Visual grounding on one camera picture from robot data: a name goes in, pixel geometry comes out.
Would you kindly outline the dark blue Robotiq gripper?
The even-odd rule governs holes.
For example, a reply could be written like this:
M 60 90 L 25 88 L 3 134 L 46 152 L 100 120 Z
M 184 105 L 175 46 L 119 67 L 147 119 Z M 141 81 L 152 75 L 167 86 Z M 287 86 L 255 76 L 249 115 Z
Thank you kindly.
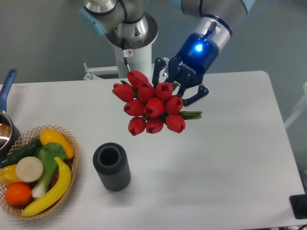
M 152 84 L 159 84 L 160 72 L 168 65 L 167 82 L 180 84 L 177 96 L 188 107 L 209 94 L 202 83 L 203 76 L 232 35 L 230 26 L 215 15 L 206 14 L 188 36 L 177 54 L 169 61 L 157 57 L 154 62 Z M 185 90 L 198 85 L 197 93 L 183 98 Z

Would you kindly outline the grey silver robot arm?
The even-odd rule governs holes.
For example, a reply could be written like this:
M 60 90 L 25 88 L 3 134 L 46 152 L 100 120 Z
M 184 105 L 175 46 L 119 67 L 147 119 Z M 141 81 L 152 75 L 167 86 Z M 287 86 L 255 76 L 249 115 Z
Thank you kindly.
M 143 9 L 141 0 L 86 0 L 79 14 L 84 24 L 97 36 L 106 36 L 114 47 L 118 76 L 138 70 L 157 82 L 167 69 L 167 82 L 198 92 L 184 99 L 189 106 L 208 94 L 203 77 L 232 36 L 232 27 L 243 20 L 253 6 L 251 0 L 174 0 L 172 6 L 184 15 L 199 18 L 177 54 L 170 59 L 152 60 L 152 43 L 158 34 L 155 19 Z

